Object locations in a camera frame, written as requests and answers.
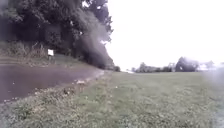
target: foliage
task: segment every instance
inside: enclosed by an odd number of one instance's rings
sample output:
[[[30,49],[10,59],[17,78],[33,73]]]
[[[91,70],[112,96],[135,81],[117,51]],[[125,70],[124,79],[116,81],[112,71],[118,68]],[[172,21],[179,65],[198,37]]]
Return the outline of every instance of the foliage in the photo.
[[[195,72],[197,71],[199,64],[197,61],[181,57],[176,64],[177,72]]]
[[[58,53],[105,68],[113,63],[101,41],[110,41],[105,0],[9,0],[0,11],[2,40],[41,42]]]
[[[154,67],[154,66],[147,66],[145,63],[141,63],[138,69],[132,69],[133,72],[136,73],[155,73],[155,72],[172,72],[172,67],[165,66],[165,67]]]
[[[116,72],[121,72],[121,68],[120,68],[119,66],[115,66],[115,67],[114,67],[114,71],[116,71]]]

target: grassy slope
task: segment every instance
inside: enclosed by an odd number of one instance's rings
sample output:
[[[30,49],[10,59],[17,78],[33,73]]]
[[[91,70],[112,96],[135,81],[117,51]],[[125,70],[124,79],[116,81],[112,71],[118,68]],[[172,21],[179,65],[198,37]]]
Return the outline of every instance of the grassy slope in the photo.
[[[199,73],[112,73],[85,87],[45,90],[1,105],[1,127],[212,127],[219,104]]]

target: lawn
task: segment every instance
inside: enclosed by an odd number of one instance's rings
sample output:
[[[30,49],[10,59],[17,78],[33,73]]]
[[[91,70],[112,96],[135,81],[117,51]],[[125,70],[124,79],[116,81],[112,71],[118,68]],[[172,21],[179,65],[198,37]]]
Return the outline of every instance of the lawn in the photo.
[[[219,127],[221,95],[203,73],[108,73],[85,86],[43,90],[2,104],[0,124],[1,128]]]

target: dirt path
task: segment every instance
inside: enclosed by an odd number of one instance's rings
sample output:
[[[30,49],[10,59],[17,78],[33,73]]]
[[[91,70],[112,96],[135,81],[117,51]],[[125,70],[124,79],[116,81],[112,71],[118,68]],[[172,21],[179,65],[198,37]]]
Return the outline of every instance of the dirt path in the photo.
[[[30,67],[18,64],[0,64],[0,103],[14,97],[25,97],[36,89],[46,89],[73,83],[102,74],[103,71],[88,66],[74,69],[62,67]]]

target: sky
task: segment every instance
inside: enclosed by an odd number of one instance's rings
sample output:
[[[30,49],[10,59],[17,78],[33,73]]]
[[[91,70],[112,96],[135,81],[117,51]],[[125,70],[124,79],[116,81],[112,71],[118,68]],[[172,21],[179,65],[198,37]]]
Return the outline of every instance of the sky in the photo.
[[[109,0],[109,55],[122,69],[166,66],[180,56],[224,62],[223,0]]]

